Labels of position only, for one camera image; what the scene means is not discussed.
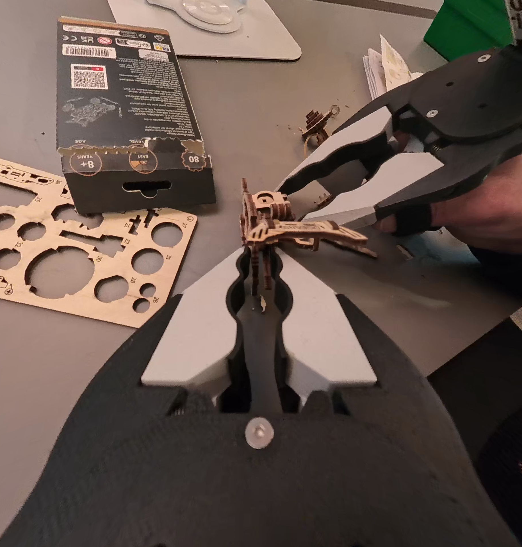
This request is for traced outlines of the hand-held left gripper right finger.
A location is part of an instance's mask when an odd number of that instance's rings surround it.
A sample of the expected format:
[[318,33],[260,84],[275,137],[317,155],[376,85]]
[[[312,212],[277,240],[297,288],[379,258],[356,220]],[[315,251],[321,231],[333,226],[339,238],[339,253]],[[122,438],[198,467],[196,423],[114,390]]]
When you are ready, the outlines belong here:
[[283,250],[276,256],[276,281],[284,297],[284,386],[301,406],[313,392],[373,386],[377,376],[338,294]]

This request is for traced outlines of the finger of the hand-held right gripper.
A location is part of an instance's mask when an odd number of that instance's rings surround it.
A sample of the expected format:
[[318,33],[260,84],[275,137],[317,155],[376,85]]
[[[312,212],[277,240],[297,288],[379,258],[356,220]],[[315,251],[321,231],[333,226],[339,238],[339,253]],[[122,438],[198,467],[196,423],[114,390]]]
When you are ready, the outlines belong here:
[[[353,161],[368,164],[371,168],[369,181],[384,162],[400,154],[391,144],[394,134],[414,134],[421,125],[421,118],[416,114],[369,114],[330,136],[288,174],[276,190],[294,194],[310,182],[330,176]],[[424,194],[425,177],[395,195]]]
[[377,221],[375,207],[380,202],[442,167],[430,153],[396,154],[359,188],[337,195],[327,206],[305,215],[305,222],[334,221],[351,229],[371,226]]

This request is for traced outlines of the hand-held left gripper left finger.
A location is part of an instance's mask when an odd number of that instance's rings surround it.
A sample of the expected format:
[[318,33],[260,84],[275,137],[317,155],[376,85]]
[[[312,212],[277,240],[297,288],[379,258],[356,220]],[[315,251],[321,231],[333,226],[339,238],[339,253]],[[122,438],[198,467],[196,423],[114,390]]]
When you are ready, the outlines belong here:
[[249,408],[249,373],[243,329],[237,312],[244,305],[249,251],[240,248],[172,299],[177,306],[141,382],[201,392],[214,405],[235,398]]

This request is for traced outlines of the wooden buggy model assembly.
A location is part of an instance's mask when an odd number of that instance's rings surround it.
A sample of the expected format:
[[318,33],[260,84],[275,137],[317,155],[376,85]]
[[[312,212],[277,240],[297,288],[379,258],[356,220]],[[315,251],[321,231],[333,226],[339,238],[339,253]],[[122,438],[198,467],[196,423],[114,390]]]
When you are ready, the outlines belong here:
[[286,194],[264,190],[251,193],[245,178],[241,181],[242,213],[239,216],[241,241],[251,261],[251,294],[256,296],[260,281],[272,288],[271,248],[290,241],[298,248],[316,252],[321,241],[373,259],[378,254],[367,248],[368,238],[333,220],[297,220]]

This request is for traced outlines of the person's right forearm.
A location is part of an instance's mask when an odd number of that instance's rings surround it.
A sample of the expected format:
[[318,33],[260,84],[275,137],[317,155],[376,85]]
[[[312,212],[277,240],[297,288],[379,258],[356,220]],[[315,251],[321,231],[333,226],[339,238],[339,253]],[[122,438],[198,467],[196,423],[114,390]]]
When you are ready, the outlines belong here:
[[522,254],[510,254],[469,246],[485,276],[494,284],[522,297]]

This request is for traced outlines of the person's right hand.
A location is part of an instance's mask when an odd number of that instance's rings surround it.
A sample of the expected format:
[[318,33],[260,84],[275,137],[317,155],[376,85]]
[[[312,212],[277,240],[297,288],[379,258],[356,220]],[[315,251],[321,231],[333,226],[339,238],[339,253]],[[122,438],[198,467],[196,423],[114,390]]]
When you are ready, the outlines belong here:
[[497,166],[468,193],[430,205],[431,227],[462,243],[522,255],[522,154]]

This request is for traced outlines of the stepped wooden gear stack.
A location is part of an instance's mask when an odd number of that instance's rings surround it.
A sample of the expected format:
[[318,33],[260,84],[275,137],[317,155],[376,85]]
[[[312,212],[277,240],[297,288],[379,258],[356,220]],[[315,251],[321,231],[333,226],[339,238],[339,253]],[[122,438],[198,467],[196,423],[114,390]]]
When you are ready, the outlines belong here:
[[327,122],[339,114],[340,108],[338,105],[332,105],[331,108],[324,114],[319,111],[311,110],[306,114],[305,128],[299,127],[301,137],[304,141],[304,148],[310,139],[315,138],[317,145],[325,142],[329,135],[326,132]]

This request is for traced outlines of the green box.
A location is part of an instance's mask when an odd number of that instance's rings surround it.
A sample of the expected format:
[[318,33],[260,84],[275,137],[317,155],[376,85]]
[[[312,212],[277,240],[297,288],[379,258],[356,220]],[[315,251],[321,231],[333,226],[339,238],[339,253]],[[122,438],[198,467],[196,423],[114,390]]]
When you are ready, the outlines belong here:
[[504,1],[444,1],[424,41],[447,61],[513,42]]

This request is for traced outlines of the small instruction booklet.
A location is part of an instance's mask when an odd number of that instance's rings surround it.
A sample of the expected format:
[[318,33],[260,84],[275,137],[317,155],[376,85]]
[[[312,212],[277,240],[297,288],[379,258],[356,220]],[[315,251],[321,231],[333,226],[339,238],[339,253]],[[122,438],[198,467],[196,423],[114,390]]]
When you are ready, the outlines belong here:
[[423,75],[411,72],[407,63],[380,34],[381,52],[369,48],[363,56],[363,65],[371,99],[374,100],[388,91],[407,84]]

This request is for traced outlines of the laser-cut plywood part sheet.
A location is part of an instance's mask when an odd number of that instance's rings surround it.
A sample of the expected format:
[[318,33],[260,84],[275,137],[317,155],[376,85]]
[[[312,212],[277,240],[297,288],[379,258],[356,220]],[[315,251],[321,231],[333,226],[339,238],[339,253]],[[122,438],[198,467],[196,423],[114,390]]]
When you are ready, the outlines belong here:
[[[24,191],[27,204],[0,205],[0,299],[139,328],[166,302],[197,224],[175,209],[104,213],[100,224],[64,220],[73,210],[65,179],[0,158],[0,188]],[[93,276],[75,294],[37,295],[33,266],[76,248]]]

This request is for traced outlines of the clear plastic blister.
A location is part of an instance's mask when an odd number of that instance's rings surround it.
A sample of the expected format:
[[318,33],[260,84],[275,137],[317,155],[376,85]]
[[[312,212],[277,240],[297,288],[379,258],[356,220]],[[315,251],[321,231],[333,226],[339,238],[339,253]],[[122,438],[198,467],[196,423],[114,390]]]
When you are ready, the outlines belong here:
[[217,34],[237,32],[242,26],[241,1],[147,1],[148,4],[173,11],[188,24]]

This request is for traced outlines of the black cardboard box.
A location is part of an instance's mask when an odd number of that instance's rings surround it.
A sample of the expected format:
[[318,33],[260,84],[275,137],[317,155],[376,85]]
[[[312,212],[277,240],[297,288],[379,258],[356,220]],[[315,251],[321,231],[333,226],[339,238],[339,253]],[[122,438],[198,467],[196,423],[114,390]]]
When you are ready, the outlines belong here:
[[216,203],[169,33],[58,19],[56,146],[83,215]]

